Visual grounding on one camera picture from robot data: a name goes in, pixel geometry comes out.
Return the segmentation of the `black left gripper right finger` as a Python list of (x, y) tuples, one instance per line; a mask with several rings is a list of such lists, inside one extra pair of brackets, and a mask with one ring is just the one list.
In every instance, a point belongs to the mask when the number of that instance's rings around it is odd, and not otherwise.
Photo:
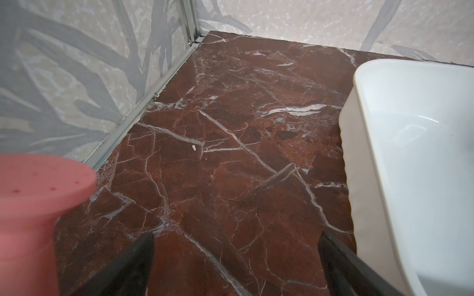
[(318, 243), (327, 287), (332, 296), (400, 296), (402, 293), (366, 265), (333, 234)]

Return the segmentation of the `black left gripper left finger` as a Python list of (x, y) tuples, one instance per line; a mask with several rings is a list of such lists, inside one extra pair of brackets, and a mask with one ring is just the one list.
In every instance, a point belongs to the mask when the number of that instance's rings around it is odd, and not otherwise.
[(93, 276), (75, 296), (144, 296), (154, 258), (154, 236), (147, 233)]

